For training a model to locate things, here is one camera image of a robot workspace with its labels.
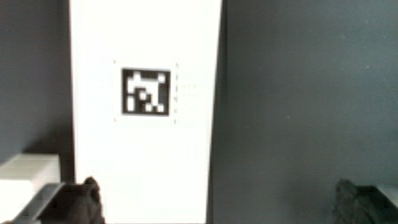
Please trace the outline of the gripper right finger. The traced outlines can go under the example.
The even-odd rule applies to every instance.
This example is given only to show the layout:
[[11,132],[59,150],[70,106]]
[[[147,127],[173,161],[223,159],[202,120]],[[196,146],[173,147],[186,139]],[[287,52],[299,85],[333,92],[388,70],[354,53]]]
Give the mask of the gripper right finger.
[[333,224],[398,224],[398,185],[337,184]]

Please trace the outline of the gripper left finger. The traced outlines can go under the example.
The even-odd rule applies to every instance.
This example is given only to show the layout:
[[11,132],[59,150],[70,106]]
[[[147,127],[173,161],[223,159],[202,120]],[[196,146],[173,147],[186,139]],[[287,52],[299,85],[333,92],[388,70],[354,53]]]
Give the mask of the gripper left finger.
[[47,184],[11,224],[106,224],[97,179]]

